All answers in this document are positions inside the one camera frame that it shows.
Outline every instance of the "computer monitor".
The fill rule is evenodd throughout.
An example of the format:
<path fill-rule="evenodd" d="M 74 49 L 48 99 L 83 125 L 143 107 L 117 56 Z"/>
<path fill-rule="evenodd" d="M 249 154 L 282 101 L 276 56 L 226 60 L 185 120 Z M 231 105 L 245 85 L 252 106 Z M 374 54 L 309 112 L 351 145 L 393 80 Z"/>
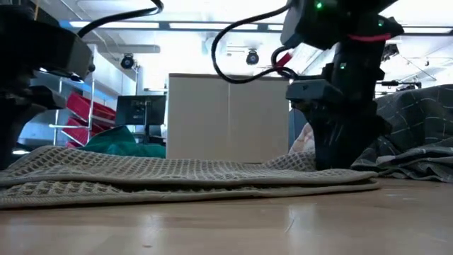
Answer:
<path fill-rule="evenodd" d="M 115 124 L 162 125 L 165 109 L 165 95 L 118 96 Z"/>

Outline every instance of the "green fabric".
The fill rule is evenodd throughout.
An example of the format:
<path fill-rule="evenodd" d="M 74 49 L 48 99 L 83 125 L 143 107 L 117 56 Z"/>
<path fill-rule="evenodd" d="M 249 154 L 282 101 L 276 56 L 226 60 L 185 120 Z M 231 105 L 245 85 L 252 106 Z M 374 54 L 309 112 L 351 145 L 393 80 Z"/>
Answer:
<path fill-rule="evenodd" d="M 165 159 L 166 149 L 159 144 L 137 144 L 134 135 L 126 126 L 115 127 L 95 135 L 85 147 L 87 152 L 118 156 L 157 157 Z"/>

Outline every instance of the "wooden surface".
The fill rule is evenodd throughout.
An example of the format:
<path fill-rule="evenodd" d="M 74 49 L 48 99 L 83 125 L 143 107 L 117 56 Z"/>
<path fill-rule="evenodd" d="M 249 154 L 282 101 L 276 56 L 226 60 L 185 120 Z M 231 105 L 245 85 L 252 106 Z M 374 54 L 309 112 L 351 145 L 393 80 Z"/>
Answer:
<path fill-rule="evenodd" d="M 452 254 L 453 185 L 383 182 L 325 196 L 0 211 L 0 254 Z"/>

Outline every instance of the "security camera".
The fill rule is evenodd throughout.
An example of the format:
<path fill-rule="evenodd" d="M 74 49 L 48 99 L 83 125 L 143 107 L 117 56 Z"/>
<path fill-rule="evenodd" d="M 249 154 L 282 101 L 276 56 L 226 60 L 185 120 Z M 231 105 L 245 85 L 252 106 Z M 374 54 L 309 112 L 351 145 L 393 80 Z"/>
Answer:
<path fill-rule="evenodd" d="M 246 62 L 248 65 L 255 65 L 260 61 L 260 57 L 255 50 L 250 50 L 247 55 Z"/>
<path fill-rule="evenodd" d="M 121 60 L 121 67 L 123 69 L 132 69 L 134 65 L 135 65 L 134 55 L 125 54 L 125 56 Z"/>

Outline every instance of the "cable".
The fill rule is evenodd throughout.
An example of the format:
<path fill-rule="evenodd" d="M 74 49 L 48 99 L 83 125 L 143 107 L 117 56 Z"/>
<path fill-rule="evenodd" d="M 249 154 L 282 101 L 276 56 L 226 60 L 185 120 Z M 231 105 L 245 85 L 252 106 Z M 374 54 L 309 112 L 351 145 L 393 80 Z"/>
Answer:
<path fill-rule="evenodd" d="M 282 46 L 282 47 L 278 47 L 276 50 L 274 50 L 274 52 L 272 53 L 272 55 L 270 56 L 270 63 L 272 65 L 272 67 L 279 67 L 280 65 L 278 64 L 277 62 L 277 57 L 280 53 L 286 51 L 286 50 L 290 50 L 289 47 L 286 47 L 286 46 Z M 277 71 L 277 73 L 279 75 L 281 75 L 282 77 L 286 78 L 286 79 L 293 79 L 294 77 L 292 76 L 291 73 L 288 73 L 288 72 L 284 72 L 284 71 Z"/>
<path fill-rule="evenodd" d="M 151 15 L 156 15 L 159 14 L 163 11 L 164 9 L 164 4 L 160 0 L 151 0 L 156 7 L 153 8 L 146 8 L 142 10 L 136 10 L 136 11 L 128 11 L 125 13 L 119 13 L 111 16 L 107 16 L 104 18 L 99 18 L 98 20 L 91 21 L 88 25 L 85 25 L 81 30 L 78 31 L 77 35 L 82 38 L 85 36 L 87 33 L 90 33 L 93 29 L 96 29 L 102 25 L 105 25 L 110 22 L 115 22 L 115 21 L 122 21 L 125 19 L 129 18 L 139 18 L 143 16 L 151 16 Z"/>
<path fill-rule="evenodd" d="M 40 0 L 36 0 L 35 4 L 35 21 L 38 19 L 38 14 L 40 12 Z"/>
<path fill-rule="evenodd" d="M 272 72 L 279 72 L 279 73 L 284 72 L 284 73 L 287 73 L 287 75 L 290 76 L 292 79 L 296 79 L 297 78 L 296 72 L 294 72 L 293 70 L 291 70 L 288 67 L 273 67 L 271 69 L 265 70 L 257 75 L 247 78 L 247 79 L 232 79 L 231 77 L 227 76 L 220 70 L 219 65 L 217 64 L 217 58 L 216 58 L 217 45 L 219 44 L 220 39 L 222 39 L 222 37 L 225 34 L 227 34 L 229 31 L 231 31 L 239 26 L 248 24 L 248 23 L 260 21 L 265 18 L 270 18 L 270 17 L 276 16 L 276 15 L 279 15 L 279 14 L 287 11 L 291 7 L 291 5 L 292 5 L 292 1 L 289 1 L 289 3 L 285 6 L 283 6 L 282 8 L 279 8 L 275 11 L 271 11 L 268 13 L 260 14 L 260 15 L 254 16 L 254 17 L 245 18 L 241 21 L 237 21 L 235 23 L 228 25 L 224 30 L 220 31 L 219 34 L 217 34 L 217 36 L 214 38 L 214 41 L 212 42 L 212 47 L 211 47 L 211 59 L 212 59 L 212 65 L 214 66 L 215 72 L 223 80 L 225 80 L 231 84 L 246 84 L 248 82 L 261 78 L 261 77 L 265 76 L 266 74 L 270 74 Z"/>

